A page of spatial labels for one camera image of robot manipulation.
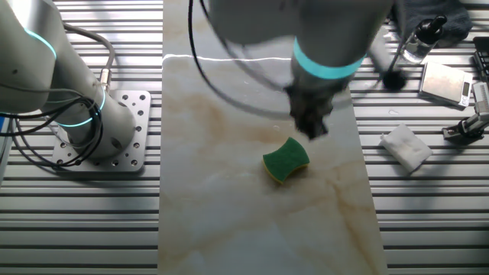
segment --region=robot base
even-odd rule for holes
[[[151,110],[151,94],[147,91],[112,91],[112,97],[127,105],[136,121],[131,143],[120,154],[104,160],[85,160],[79,166],[67,167],[58,173],[136,173],[144,167],[147,130]],[[78,153],[56,139],[53,162],[67,162]]]

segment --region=yellow sponge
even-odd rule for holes
[[[306,167],[309,164],[309,157],[304,147],[289,137],[278,150],[265,154],[263,163],[272,179],[283,183],[292,172]]]

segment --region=black fabric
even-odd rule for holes
[[[401,26],[402,35],[407,39],[416,26],[425,19],[433,19],[436,15],[444,15],[448,21],[443,25],[442,39],[437,47],[450,47],[467,38],[472,29],[472,21],[468,11],[459,0],[403,0],[403,5],[394,6],[391,14],[397,22],[399,12],[406,14],[406,26]]]

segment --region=cable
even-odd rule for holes
[[[34,165],[37,165],[39,167],[51,167],[51,168],[56,169],[56,168],[61,168],[61,167],[72,167],[75,165],[80,165],[84,160],[86,160],[88,157],[90,157],[93,154],[93,152],[99,146],[99,144],[102,140],[102,136],[103,136],[103,124],[102,124],[102,118],[101,118],[102,114],[100,113],[100,109],[98,108],[98,106],[96,106],[96,111],[93,111],[93,110],[91,111],[91,115],[93,118],[92,123],[94,124],[94,126],[97,123],[97,121],[99,122],[99,128],[97,131],[94,132],[94,137],[96,137],[97,133],[99,133],[99,139],[97,140],[96,144],[92,147],[91,151],[89,151],[90,146],[87,146],[82,150],[81,153],[79,153],[76,157],[74,157],[72,160],[67,161],[66,163],[54,163],[54,162],[51,162],[51,161],[47,160],[46,158],[42,157],[39,153],[37,153],[34,149],[32,149],[30,144],[27,142],[27,139],[25,138],[25,136],[20,135],[20,137],[21,137],[22,141],[24,142],[25,146],[27,147],[27,149],[30,150],[36,157],[40,158],[42,160],[42,162],[33,160],[21,149],[21,146],[18,143],[17,138],[15,136],[13,137],[13,141],[15,143],[16,148],[19,150],[19,152],[21,152],[21,154],[27,160],[29,160]],[[16,119],[16,126],[17,126],[17,129],[20,131],[21,126],[20,126],[20,121],[18,119]]]
[[[72,31],[72,32],[74,32],[76,34],[80,34],[84,37],[91,38],[95,41],[102,43],[105,47],[107,47],[108,59],[107,59],[107,63],[104,66],[104,69],[110,70],[112,68],[112,64],[114,63],[114,59],[115,59],[115,50],[114,50],[114,47],[112,46],[112,44],[107,39],[105,39],[104,37],[102,37],[102,36],[100,36],[94,32],[83,30],[82,28],[75,27],[75,26],[72,26],[72,25],[64,23],[64,22],[63,22],[63,26],[64,26],[64,29],[67,31]]]
[[[209,13],[207,12],[206,4],[204,3],[204,0],[200,0],[200,6],[202,8],[202,12],[207,18],[207,21],[211,28],[214,30],[215,35],[221,42],[221,45],[224,47],[225,51],[227,54],[235,61],[236,65],[238,65],[242,70],[244,70],[245,73],[247,73],[251,78],[253,78],[255,81],[260,83],[263,86],[267,86],[268,88],[276,91],[284,91],[284,87],[276,84],[274,81],[268,79],[267,77],[261,76],[257,74],[255,71],[253,71],[249,66],[247,66],[245,63],[243,63],[238,55],[233,52],[230,48],[229,45],[225,42],[225,40],[219,35],[217,30],[214,28],[214,25],[212,25],[212,22],[209,19]]]
[[[18,131],[18,132],[12,132],[12,133],[0,133],[0,137],[14,137],[14,136],[18,136],[18,135],[23,135],[23,134],[31,134],[31,133],[34,133],[35,131],[38,131],[46,126],[49,125],[49,123],[53,122],[57,117],[59,117],[60,115],[62,115],[68,108],[70,108],[71,106],[77,104],[78,102],[81,102],[81,103],[84,103],[87,107],[89,107],[91,109],[91,105],[92,105],[92,100],[91,99],[87,99],[87,98],[80,98],[80,99],[77,99],[69,104],[66,104],[64,106],[62,106],[61,108],[57,109],[59,110],[58,112],[56,112],[51,118],[49,118],[46,122],[44,122],[42,125],[39,125],[37,127],[34,127],[30,130],[26,130],[26,131]],[[19,119],[19,118],[26,118],[26,117],[31,117],[29,115],[26,115],[26,116],[19,116],[19,115],[6,115],[6,114],[0,114],[0,116],[3,116],[3,117],[6,117],[6,118],[15,118],[15,119]]]
[[[260,116],[265,116],[268,118],[272,119],[279,119],[279,120],[284,120],[290,119],[289,113],[288,112],[275,112],[275,111],[269,111],[265,110],[262,108],[256,108],[251,105],[247,105],[244,103],[241,103],[239,101],[234,100],[233,98],[227,96],[224,92],[219,90],[217,87],[214,86],[207,77],[207,75],[204,73],[202,66],[200,65],[199,59],[197,58],[197,52],[196,52],[196,47],[193,41],[193,0],[189,0],[189,12],[188,12],[188,27],[189,27],[189,42],[190,42],[190,49],[192,51],[193,55],[193,60],[197,66],[197,69],[199,70],[200,76],[204,79],[206,84],[209,86],[209,88],[222,100],[227,102],[228,104],[241,109],[242,111],[255,114],[255,115],[260,115]]]
[[[60,140],[64,144],[67,144],[68,146],[73,147],[73,148],[76,148],[76,149],[80,149],[80,148],[84,148],[85,146],[89,146],[96,139],[96,137],[93,137],[91,140],[89,140],[89,141],[87,141],[87,142],[85,142],[83,144],[73,144],[73,143],[71,143],[69,141],[66,141],[64,138],[62,138],[60,136],[59,130],[58,131],[54,130],[53,125],[49,124],[47,127],[51,130],[51,132],[56,136],[56,138],[58,140]]]

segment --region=marble surface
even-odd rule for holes
[[[159,274],[387,274],[351,105],[326,120],[328,137],[309,143],[292,121],[225,104],[189,57],[187,8],[165,1]],[[195,10],[209,78],[235,99],[286,112],[287,97],[237,68]],[[256,60],[247,63],[286,83],[291,43],[253,49]],[[338,99],[348,102],[349,91]],[[277,186],[261,158],[288,137],[305,147],[310,165]]]

